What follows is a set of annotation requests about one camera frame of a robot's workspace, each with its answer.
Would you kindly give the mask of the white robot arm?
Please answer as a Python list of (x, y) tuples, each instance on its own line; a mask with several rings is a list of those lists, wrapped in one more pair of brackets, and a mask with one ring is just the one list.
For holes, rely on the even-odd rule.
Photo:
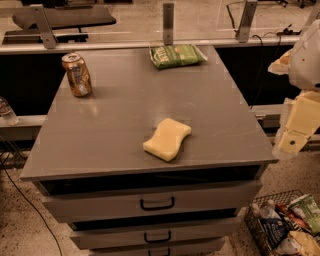
[(296, 156), (320, 128), (320, 20), (315, 20), (295, 43), (268, 67), (270, 73), (287, 74), (301, 90), (286, 98), (272, 154), (279, 160)]

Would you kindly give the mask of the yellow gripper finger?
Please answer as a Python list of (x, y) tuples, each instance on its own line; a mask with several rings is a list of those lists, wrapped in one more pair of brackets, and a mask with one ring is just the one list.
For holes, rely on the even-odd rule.
[(272, 154), (279, 160), (296, 156), (319, 128), (319, 92), (302, 90), (295, 99), (286, 98)]

